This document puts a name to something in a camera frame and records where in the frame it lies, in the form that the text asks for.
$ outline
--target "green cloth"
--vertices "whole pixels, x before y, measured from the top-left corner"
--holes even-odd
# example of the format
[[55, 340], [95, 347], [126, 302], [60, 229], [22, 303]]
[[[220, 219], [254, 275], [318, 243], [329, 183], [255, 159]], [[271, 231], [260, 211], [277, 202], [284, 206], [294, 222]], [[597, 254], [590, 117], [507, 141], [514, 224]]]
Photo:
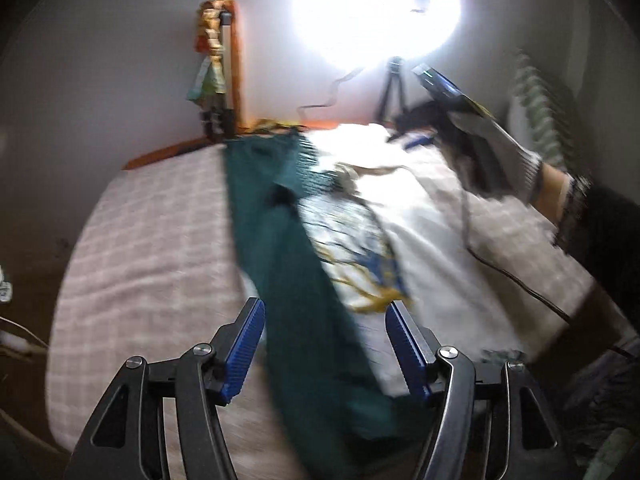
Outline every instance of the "green cloth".
[[424, 438], [431, 419], [383, 395], [306, 236], [296, 208], [306, 156], [295, 130], [227, 143], [234, 240], [266, 306], [270, 389], [291, 443], [313, 478], [354, 478]]

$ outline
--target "hand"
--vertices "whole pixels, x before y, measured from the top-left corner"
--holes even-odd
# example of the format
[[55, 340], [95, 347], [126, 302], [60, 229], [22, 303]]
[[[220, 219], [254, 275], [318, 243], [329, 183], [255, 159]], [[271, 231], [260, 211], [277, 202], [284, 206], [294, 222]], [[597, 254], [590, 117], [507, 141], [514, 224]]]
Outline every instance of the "hand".
[[[447, 116], [457, 129], [486, 140], [479, 144], [469, 139], [471, 154], [458, 158], [456, 169], [467, 190], [482, 189], [481, 194], [494, 198], [513, 195], [525, 204], [536, 200], [542, 177], [542, 159], [536, 152], [519, 145], [491, 118], [462, 112]], [[485, 182], [476, 182], [479, 175], [485, 176]]]

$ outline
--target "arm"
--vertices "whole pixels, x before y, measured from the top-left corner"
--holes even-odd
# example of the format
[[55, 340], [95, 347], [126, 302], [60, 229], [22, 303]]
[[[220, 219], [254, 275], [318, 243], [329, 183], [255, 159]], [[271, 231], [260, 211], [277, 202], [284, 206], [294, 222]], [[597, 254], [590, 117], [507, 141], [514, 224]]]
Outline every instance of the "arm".
[[[570, 177], [544, 164], [542, 179], [533, 205], [558, 225]], [[640, 206], [593, 184], [586, 191], [580, 219], [565, 239], [559, 246], [600, 283], [640, 331]]]

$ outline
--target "glove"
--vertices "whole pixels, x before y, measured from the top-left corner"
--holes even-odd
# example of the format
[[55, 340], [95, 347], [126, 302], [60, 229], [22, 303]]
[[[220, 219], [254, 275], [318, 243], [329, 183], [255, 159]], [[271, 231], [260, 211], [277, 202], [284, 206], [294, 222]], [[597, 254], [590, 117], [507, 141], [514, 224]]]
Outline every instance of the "glove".
[[[513, 195], [524, 204], [535, 201], [542, 182], [542, 158], [536, 152], [519, 145], [491, 118], [464, 112], [448, 112], [447, 116], [457, 129], [486, 140], [488, 148], [493, 152], [493, 156], [487, 157], [476, 149], [474, 156], [467, 156], [460, 161], [458, 168], [463, 174], [459, 176], [465, 189], [471, 192], [482, 189], [483, 193], [476, 194], [492, 198]], [[478, 186], [474, 182], [474, 175], [495, 174], [500, 170], [504, 174], [505, 185], [491, 186], [490, 183], [487, 186], [485, 183], [484, 186]]]

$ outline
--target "electric cable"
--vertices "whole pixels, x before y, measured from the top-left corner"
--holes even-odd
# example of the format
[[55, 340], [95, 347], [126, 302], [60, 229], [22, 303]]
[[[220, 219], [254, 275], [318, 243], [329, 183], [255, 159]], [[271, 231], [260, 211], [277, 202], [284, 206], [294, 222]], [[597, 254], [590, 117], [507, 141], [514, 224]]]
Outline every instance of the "electric cable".
[[360, 66], [358, 68], [354, 68], [347, 75], [342, 76], [341, 78], [338, 78], [335, 81], [333, 81], [331, 83], [331, 85], [329, 86], [329, 99], [324, 104], [321, 104], [321, 105], [304, 105], [304, 106], [299, 106], [298, 108], [296, 108], [296, 110], [298, 112], [298, 117], [300, 118], [300, 123], [304, 123], [306, 121], [306, 115], [304, 113], [304, 110], [309, 110], [310, 108], [330, 108], [330, 107], [334, 106], [338, 102], [338, 87], [342, 83], [346, 83], [347, 81], [349, 81], [349, 80], [353, 79], [354, 77], [356, 77], [363, 70], [364, 70], [363, 66]]
[[38, 343], [40, 343], [41, 345], [44, 346], [44, 348], [49, 348], [49, 345], [46, 344], [42, 339], [40, 339], [38, 336], [36, 336], [31, 330], [29, 330], [27, 327], [22, 326], [20, 323], [16, 323], [15, 321], [11, 321], [10, 319], [7, 319], [5, 317], [0, 316], [0, 320], [10, 323], [12, 325], [17, 326], [18, 328], [23, 329], [27, 334], [29, 334], [31, 337], [33, 337]]
[[[537, 291], [533, 290], [532, 288], [530, 288], [529, 286], [527, 286], [520, 278], [518, 278], [514, 274], [511, 274], [508, 270], [505, 270], [505, 269], [502, 269], [502, 268], [496, 266], [495, 264], [493, 264], [490, 261], [484, 259], [482, 256], [480, 256], [479, 254], [477, 254], [474, 251], [474, 248], [471, 246], [471, 240], [470, 240], [471, 211], [470, 211], [470, 207], [469, 207], [469, 197], [468, 197], [468, 193], [467, 193], [467, 191], [465, 189], [465, 186], [463, 185], [462, 181], [460, 181], [460, 187], [461, 187], [461, 190], [462, 190], [462, 192], [461, 192], [461, 195], [462, 195], [462, 239], [463, 239], [463, 243], [465, 245], [465, 248], [469, 252], [469, 254], [471, 254], [481, 264], [489, 267], [490, 269], [495, 270], [496, 272], [500, 272], [501, 275], [506, 276], [507, 278], [509, 278], [513, 283], [515, 283], [517, 286], [519, 286], [527, 294], [529, 294], [531, 297], [535, 298], [540, 303], [545, 305], [549, 310], [551, 310], [554, 314], [556, 314], [556, 316], [558, 316], [565, 323], [567, 323], [567, 325], [571, 325], [572, 324], [571, 317], [564, 310], [560, 309], [555, 303], [553, 303], [551, 300], [549, 300], [548, 298], [546, 298], [545, 296], [543, 296], [539, 292], [537, 292]], [[626, 351], [625, 349], [620, 348], [617, 345], [611, 345], [607, 349], [611, 350], [612, 352], [615, 352], [616, 354], [621, 355], [622, 357], [624, 357], [624, 358], [626, 358], [626, 359], [628, 359], [630, 361], [638, 361], [638, 357], [636, 357], [635, 355], [633, 355], [630, 352]]]

